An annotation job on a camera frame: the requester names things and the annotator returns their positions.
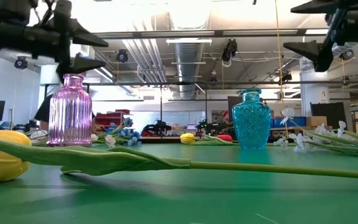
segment workbench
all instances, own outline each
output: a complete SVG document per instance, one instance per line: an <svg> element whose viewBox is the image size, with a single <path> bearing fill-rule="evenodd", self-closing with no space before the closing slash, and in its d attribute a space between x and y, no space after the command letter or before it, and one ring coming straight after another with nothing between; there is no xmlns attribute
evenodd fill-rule
<svg viewBox="0 0 358 224"><path fill-rule="evenodd" d="M143 144L133 148L193 161L358 170L358 157L295 154L280 147L242 151L239 146ZM18 179L0 183L3 223L354 224L358 223L358 179L227 170L91 177L31 165Z"/></svg>

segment desk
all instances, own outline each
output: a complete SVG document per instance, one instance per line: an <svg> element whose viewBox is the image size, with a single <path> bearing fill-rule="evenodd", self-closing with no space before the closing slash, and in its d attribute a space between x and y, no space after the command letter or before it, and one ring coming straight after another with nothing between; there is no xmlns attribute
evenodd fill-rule
<svg viewBox="0 0 358 224"><path fill-rule="evenodd" d="M137 149L194 161L358 170L358 157L295 154L278 147L245 152L238 146L143 144ZM33 165L18 179L0 183L3 223L355 224L358 179L227 170L90 177Z"/></svg>

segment textured blue vase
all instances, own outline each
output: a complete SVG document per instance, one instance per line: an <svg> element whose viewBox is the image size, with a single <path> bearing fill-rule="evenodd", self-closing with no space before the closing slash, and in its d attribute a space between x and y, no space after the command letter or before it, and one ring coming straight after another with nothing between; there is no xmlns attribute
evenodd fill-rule
<svg viewBox="0 0 358 224"><path fill-rule="evenodd" d="M235 135L242 149L264 149L270 133L271 109L260 102L260 89L243 90L233 107Z"/></svg>

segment yellow object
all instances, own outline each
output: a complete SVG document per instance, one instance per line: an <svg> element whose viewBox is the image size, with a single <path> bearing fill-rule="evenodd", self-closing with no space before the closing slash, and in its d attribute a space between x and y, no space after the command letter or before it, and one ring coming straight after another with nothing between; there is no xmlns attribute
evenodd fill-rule
<svg viewBox="0 0 358 224"><path fill-rule="evenodd" d="M192 144L195 142L195 136L192 133L180 135L180 142L184 144Z"/></svg>
<svg viewBox="0 0 358 224"><path fill-rule="evenodd" d="M31 140L17 131L0 130L0 140L31 145ZM0 181L12 180L23 174L28 167L28 162L0 151Z"/></svg>

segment blue box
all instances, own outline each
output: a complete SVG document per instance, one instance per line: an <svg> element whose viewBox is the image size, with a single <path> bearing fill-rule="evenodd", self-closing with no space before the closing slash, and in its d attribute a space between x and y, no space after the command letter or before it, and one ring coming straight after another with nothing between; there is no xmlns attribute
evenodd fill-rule
<svg viewBox="0 0 358 224"><path fill-rule="evenodd" d="M284 118L273 118L274 128L285 128L285 124L280 124L283 119ZM292 120L298 126L301 126L301 127L306 126L306 117L293 117ZM286 124L287 124L287 127L296 127L296 125L289 120L286 122Z"/></svg>

